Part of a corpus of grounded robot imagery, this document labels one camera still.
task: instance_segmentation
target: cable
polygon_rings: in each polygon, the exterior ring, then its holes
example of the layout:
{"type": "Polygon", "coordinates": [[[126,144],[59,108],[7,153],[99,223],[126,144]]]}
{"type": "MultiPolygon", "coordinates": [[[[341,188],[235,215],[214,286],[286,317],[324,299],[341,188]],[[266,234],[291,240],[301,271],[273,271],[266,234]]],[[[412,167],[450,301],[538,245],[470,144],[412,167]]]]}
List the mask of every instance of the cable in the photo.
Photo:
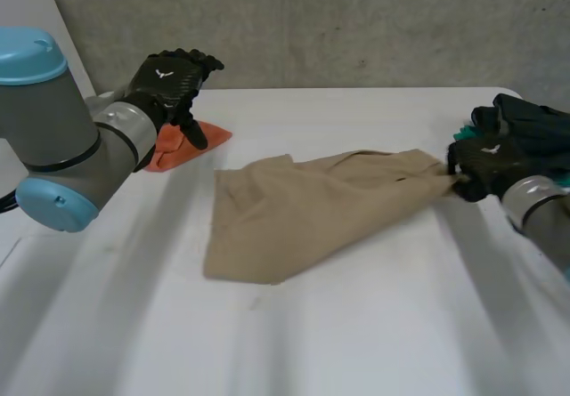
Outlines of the cable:
{"type": "Polygon", "coordinates": [[[17,207],[18,203],[16,202],[16,190],[0,198],[0,214],[3,214],[4,212],[10,212],[17,207]]]}

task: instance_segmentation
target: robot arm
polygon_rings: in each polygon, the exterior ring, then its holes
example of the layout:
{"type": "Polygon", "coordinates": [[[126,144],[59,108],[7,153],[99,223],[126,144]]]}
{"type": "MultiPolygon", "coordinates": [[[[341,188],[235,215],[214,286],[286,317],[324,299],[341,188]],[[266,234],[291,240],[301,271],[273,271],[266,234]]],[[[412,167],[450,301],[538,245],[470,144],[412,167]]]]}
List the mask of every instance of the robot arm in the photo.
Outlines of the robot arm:
{"type": "Polygon", "coordinates": [[[570,280],[570,197],[534,175],[513,184],[501,204],[513,225],[570,280]]]}
{"type": "Polygon", "coordinates": [[[570,280],[570,197],[533,165],[509,137],[456,141],[450,174],[460,169],[455,192],[470,202],[499,198],[513,227],[529,238],[570,280]]]}
{"type": "Polygon", "coordinates": [[[29,172],[15,193],[22,210],[52,229],[81,231],[148,163],[164,124],[205,149],[190,107],[223,67],[198,51],[151,55],[124,96],[95,103],[92,116],[51,36],[0,28],[0,133],[29,172]]]}

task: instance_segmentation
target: white logo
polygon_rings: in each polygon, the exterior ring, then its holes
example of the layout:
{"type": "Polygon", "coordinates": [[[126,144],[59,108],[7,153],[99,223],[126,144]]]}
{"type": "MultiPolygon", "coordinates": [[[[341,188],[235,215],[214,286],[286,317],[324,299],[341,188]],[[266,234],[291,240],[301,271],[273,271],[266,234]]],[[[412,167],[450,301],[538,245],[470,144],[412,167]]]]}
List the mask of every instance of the white logo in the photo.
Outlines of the white logo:
{"type": "Polygon", "coordinates": [[[491,153],[491,154],[497,154],[499,152],[499,148],[501,147],[500,144],[495,145],[494,149],[481,149],[481,151],[483,151],[484,153],[491,153]]]}
{"type": "Polygon", "coordinates": [[[158,70],[156,70],[156,72],[157,72],[157,76],[159,76],[160,78],[172,76],[175,73],[174,71],[170,71],[169,73],[161,73],[158,70]]]}

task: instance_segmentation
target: beige cloth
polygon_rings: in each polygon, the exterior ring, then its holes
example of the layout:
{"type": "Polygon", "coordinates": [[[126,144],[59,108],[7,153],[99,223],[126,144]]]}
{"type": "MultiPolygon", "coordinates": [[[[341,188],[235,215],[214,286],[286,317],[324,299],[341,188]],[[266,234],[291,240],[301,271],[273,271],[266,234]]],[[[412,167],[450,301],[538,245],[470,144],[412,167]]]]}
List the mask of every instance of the beige cloth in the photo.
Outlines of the beige cloth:
{"type": "Polygon", "coordinates": [[[426,207],[451,184],[444,165],[420,150],[305,163],[279,156],[218,171],[204,275],[280,283],[426,207]]]}

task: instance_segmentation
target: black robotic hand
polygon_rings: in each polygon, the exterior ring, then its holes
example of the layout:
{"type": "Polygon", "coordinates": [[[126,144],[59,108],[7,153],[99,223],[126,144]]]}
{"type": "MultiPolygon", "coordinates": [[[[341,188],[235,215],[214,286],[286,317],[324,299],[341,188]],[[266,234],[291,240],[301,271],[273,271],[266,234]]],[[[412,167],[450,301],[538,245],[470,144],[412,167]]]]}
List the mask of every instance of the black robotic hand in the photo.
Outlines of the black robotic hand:
{"type": "Polygon", "coordinates": [[[449,146],[449,174],[460,177],[453,190],[468,202],[493,194],[502,198],[515,182],[535,174],[530,161],[509,137],[488,136],[456,141],[449,146]]]}
{"type": "Polygon", "coordinates": [[[146,109],[153,108],[157,127],[166,123],[180,126],[188,141],[197,149],[204,150],[208,147],[208,140],[190,108],[202,83],[217,69],[224,69],[224,64],[196,49],[189,53],[176,49],[149,55],[125,90],[123,101],[146,109]]]}

